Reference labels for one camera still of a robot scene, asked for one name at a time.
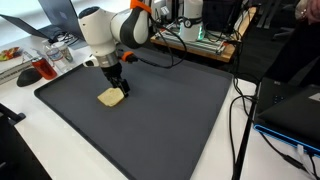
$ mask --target person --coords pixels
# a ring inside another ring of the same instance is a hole
[[[299,70],[318,59],[300,86],[320,85],[320,0],[301,0],[296,17],[297,27],[265,77],[287,83]]]

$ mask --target gray mat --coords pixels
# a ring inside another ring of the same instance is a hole
[[[150,52],[136,54],[169,63]],[[110,87],[100,68],[79,66],[35,94],[129,179],[190,179],[232,75],[190,62],[170,70],[138,62],[123,64],[122,76],[131,91],[113,108],[97,99]]]

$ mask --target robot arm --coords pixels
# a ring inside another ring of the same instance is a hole
[[[148,38],[150,8],[132,0],[131,10],[113,14],[99,7],[90,7],[79,14],[79,25],[93,57],[85,66],[99,66],[114,88],[119,87],[127,96],[129,85],[121,78],[122,66],[116,54],[115,40],[129,48],[139,48]]]

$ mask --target yellow sponge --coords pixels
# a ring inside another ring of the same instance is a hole
[[[99,101],[104,105],[113,107],[124,98],[120,88],[109,88],[98,96]]]

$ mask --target white cable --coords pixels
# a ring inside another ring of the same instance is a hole
[[[304,157],[303,157],[304,148],[303,148],[303,146],[301,146],[300,144],[298,144],[297,149],[298,149],[298,154],[299,154],[300,161],[301,161],[302,165],[306,168],[307,172],[308,172],[309,175],[311,176],[310,178],[311,178],[311,179],[315,179],[312,171],[308,168],[308,166],[306,165],[306,162],[304,161]]]

